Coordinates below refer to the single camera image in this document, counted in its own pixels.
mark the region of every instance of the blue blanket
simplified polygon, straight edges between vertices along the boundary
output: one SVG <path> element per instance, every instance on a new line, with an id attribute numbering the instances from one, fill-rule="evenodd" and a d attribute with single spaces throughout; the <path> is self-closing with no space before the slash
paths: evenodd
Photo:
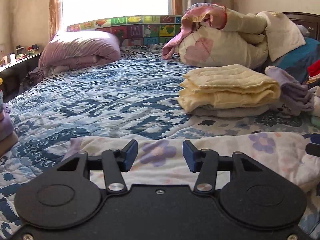
<path id="1" fill-rule="evenodd" d="M 266 112 L 221 119 L 186 114 L 176 98 L 182 74 L 193 67 L 177 56 L 163 60 L 160 54 L 160 45 L 123 48 L 117 62 L 46 78 L 10 101 L 19 143 L 0 160 L 0 236 L 9 237 L 21 225 L 13 205 L 21 184 L 60 162 L 73 137 L 196 139 L 256 131 L 318 132 L 307 115 L 286 119 Z"/>

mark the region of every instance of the dark wooden headboard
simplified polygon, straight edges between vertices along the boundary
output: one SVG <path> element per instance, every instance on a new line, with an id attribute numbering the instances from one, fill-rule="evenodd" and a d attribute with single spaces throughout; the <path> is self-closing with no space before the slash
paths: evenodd
<path id="1" fill-rule="evenodd" d="M 310 38 L 320 41 L 320 15 L 312 13 L 285 12 L 295 24 L 305 26 L 310 32 Z"/>

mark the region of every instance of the circular disk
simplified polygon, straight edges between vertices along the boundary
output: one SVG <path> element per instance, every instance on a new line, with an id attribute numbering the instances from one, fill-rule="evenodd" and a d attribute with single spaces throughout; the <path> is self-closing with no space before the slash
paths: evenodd
<path id="1" fill-rule="evenodd" d="M 276 176 L 242 175 L 220 192 L 220 204 L 229 215 L 247 225 L 277 228 L 299 221 L 306 208 L 302 190 Z"/>
<path id="2" fill-rule="evenodd" d="M 40 228 L 68 228 L 85 220 L 98 207 L 99 188 L 77 172 L 43 173 L 24 185 L 15 207 L 26 222 Z"/>

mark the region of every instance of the headboard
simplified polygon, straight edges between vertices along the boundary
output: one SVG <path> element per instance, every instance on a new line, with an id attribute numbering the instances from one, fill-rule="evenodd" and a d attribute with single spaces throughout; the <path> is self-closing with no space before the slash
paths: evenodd
<path id="1" fill-rule="evenodd" d="M 67 32 L 103 31 L 120 40 L 120 46 L 167 43 L 180 32 L 177 15 L 139 15 L 107 18 L 67 27 Z"/>
<path id="2" fill-rule="evenodd" d="M 320 41 L 320 15 L 301 12 L 285 12 L 295 24 L 305 26 L 310 32 L 310 38 Z"/>

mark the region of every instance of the red cloth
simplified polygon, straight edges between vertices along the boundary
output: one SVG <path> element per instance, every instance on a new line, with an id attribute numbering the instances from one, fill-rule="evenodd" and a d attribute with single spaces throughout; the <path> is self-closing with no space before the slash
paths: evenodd
<path id="1" fill-rule="evenodd" d="M 320 74 L 320 60 L 316 61 L 310 67 L 308 67 L 308 72 L 310 77 L 314 77 Z"/>

